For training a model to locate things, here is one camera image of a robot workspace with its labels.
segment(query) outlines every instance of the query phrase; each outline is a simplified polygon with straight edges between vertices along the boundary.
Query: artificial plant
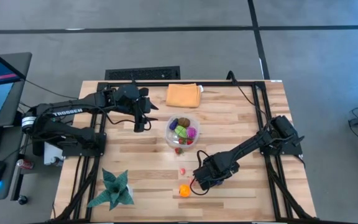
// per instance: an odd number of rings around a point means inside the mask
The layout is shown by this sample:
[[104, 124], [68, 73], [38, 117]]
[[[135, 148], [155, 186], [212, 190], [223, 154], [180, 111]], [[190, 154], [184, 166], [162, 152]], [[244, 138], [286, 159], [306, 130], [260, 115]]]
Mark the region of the artificial plant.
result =
[[102, 171], [103, 183], [106, 190], [90, 201], [88, 207], [95, 207], [103, 202], [110, 202], [110, 210], [115, 208], [118, 203], [133, 205], [134, 201], [127, 188], [128, 170], [120, 174], [118, 177], [104, 169], [102, 169]]

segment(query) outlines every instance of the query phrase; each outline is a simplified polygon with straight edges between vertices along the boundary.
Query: pink toy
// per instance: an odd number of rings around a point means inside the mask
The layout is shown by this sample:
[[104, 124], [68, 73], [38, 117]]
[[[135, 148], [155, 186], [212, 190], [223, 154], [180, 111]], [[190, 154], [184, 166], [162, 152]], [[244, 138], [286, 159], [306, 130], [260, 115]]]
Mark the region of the pink toy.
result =
[[197, 135], [197, 130], [193, 127], [189, 127], [186, 129], [187, 138], [194, 139]]

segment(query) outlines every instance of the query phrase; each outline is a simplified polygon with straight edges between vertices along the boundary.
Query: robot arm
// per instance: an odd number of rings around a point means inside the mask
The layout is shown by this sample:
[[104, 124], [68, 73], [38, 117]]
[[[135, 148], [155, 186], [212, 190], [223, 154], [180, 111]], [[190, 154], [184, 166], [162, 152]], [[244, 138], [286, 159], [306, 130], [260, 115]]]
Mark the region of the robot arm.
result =
[[297, 147], [303, 139], [298, 137], [298, 133], [285, 116], [277, 116], [270, 124], [270, 130], [263, 129], [257, 132], [255, 136], [234, 149], [205, 158], [203, 165], [193, 171], [195, 180], [201, 188], [208, 190], [231, 177], [240, 167], [236, 161], [260, 147], [271, 147], [276, 154], [279, 154], [284, 147]]
[[134, 84], [103, 90], [79, 100], [39, 104], [31, 107], [22, 118], [22, 130], [33, 138], [56, 139], [49, 141], [63, 149], [64, 156], [98, 156], [103, 154], [106, 135], [95, 133], [93, 128], [75, 128], [51, 118], [77, 113], [108, 114], [110, 111], [134, 116], [134, 131], [142, 132], [153, 118], [145, 114], [157, 110], [147, 97], [147, 88]]

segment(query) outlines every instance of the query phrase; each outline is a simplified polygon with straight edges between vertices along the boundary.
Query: wooden table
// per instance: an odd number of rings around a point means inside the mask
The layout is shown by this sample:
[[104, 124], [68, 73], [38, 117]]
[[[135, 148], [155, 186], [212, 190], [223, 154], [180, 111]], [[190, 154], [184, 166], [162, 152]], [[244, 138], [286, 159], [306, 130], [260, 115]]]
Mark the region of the wooden table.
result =
[[[83, 82], [80, 98], [95, 92], [97, 84], [97, 81]], [[272, 116], [285, 115], [291, 119], [283, 83], [266, 81], [266, 87]], [[192, 194], [189, 198], [181, 198], [178, 194], [179, 185], [189, 184], [192, 170], [198, 167], [197, 150], [202, 149], [208, 154], [230, 150], [258, 131], [255, 108], [238, 88], [205, 86], [198, 108], [168, 107], [165, 105], [167, 87], [149, 89], [150, 99], [159, 110], [152, 111], [148, 117], [158, 118], [158, 121], [153, 121], [152, 129], [143, 133], [134, 133], [132, 123], [112, 125], [106, 122], [108, 142], [100, 161], [96, 184], [98, 195], [104, 190], [102, 168], [116, 175], [129, 170], [128, 184], [134, 189], [135, 205], [118, 205], [109, 212], [109, 204], [104, 203], [93, 208], [91, 221], [274, 221], [265, 162], [259, 151], [240, 159], [239, 172], [222, 185], [210, 189], [208, 194]], [[251, 87], [243, 86], [242, 89], [252, 101]], [[180, 156], [164, 139], [166, 122], [176, 113], [191, 114], [201, 123], [197, 145], [186, 149]], [[109, 115], [113, 121], [130, 118], [118, 113]], [[78, 114], [73, 125], [87, 127], [90, 119], [90, 114]], [[57, 215], [70, 202], [77, 161], [78, 158], [73, 157], [64, 162], [55, 198]], [[282, 156], [282, 161], [289, 191], [306, 212], [315, 216], [303, 164], [294, 156]], [[186, 174], [180, 175], [179, 168], [185, 168]], [[195, 190], [201, 191], [198, 184], [195, 184]], [[282, 196], [278, 189], [277, 192], [284, 217]], [[85, 192], [80, 217], [85, 216], [87, 196], [88, 192]]]

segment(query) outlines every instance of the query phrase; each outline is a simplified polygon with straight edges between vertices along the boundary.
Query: plastic bowl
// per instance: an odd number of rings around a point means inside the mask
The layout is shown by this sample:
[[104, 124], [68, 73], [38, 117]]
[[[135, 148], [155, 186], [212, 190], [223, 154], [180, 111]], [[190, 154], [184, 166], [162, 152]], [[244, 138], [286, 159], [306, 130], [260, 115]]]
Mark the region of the plastic bowl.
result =
[[[191, 144], [179, 144], [180, 137], [176, 134], [175, 131], [172, 131], [169, 129], [169, 125], [172, 123], [174, 119], [179, 118], [187, 118], [190, 120], [189, 127], [193, 127], [197, 130], [196, 137], [192, 139]], [[198, 140], [198, 136], [200, 135], [200, 123], [192, 116], [186, 115], [186, 114], [175, 114], [173, 115], [167, 122], [167, 126], [165, 128], [165, 140], [167, 140], [168, 144], [172, 147], [180, 147], [182, 149], [189, 148], [191, 146], [194, 146]]]

